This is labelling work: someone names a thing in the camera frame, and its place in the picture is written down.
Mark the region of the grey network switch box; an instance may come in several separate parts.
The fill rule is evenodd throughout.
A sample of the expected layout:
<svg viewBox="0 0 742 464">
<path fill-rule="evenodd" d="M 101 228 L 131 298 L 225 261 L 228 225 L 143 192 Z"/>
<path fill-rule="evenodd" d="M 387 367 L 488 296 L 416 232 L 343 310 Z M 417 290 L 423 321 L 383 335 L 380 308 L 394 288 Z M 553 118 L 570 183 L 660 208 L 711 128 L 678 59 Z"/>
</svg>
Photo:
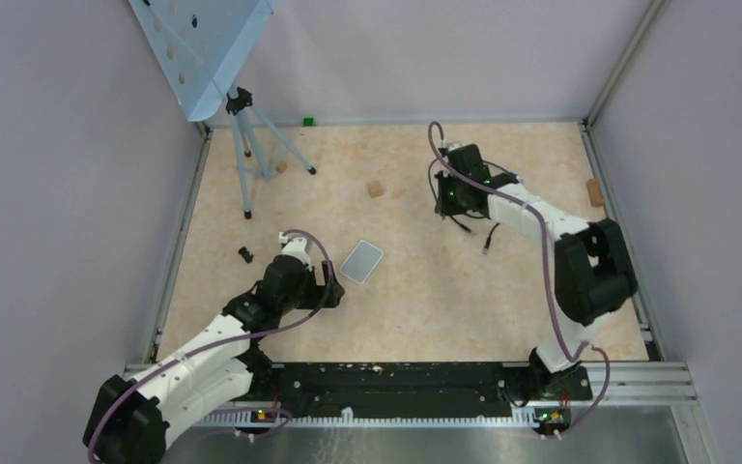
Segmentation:
<svg viewBox="0 0 742 464">
<path fill-rule="evenodd" d="M 356 284 L 364 284 L 382 261 L 381 248 L 360 240 L 339 268 L 342 276 Z"/>
</svg>

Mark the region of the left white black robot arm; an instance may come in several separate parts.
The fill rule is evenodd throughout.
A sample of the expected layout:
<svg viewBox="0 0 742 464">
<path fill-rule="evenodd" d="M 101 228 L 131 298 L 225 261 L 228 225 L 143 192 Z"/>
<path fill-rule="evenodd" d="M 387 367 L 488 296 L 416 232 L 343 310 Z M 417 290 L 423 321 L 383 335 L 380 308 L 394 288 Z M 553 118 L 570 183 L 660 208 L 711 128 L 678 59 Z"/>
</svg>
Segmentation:
<svg viewBox="0 0 742 464">
<path fill-rule="evenodd" d="M 264 276 L 234 297 L 198 335 L 164 360 L 126 379 L 105 380 L 90 412 L 82 443 L 91 463 L 158 463 L 192 425 L 222 403 L 259 399 L 271 374 L 259 341 L 284 332 L 293 309 L 313 317 L 339 305 L 345 291 L 333 264 L 322 262 L 324 284 L 311 264 L 280 254 Z"/>
</svg>

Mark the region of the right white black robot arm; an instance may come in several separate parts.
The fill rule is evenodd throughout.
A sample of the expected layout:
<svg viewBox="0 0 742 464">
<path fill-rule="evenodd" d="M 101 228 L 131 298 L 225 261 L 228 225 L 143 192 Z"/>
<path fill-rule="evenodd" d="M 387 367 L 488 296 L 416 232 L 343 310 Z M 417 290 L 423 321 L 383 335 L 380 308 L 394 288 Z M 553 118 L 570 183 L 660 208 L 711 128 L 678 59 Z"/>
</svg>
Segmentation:
<svg viewBox="0 0 742 464">
<path fill-rule="evenodd" d="M 527 386 L 553 398 L 567 384 L 598 329 L 639 289 L 625 238 L 612 219 L 571 215 L 528 190 L 509 171 L 492 174 L 474 144 L 436 150 L 436 211 L 480 214 L 512 228 L 542 249 L 552 334 L 528 357 Z"/>
</svg>

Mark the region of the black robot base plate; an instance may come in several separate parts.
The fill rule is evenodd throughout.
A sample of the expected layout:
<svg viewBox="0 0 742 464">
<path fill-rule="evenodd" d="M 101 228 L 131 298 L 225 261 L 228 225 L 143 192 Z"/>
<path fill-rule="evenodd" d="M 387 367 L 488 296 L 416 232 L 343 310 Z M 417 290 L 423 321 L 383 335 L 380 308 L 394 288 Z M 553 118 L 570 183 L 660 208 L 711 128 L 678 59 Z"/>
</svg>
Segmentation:
<svg viewBox="0 0 742 464">
<path fill-rule="evenodd" d="M 584 367 L 547 378 L 526 362 L 286 362 L 253 380 L 241 404 L 279 406 L 296 419 L 509 418 L 522 406 L 591 401 Z"/>
</svg>

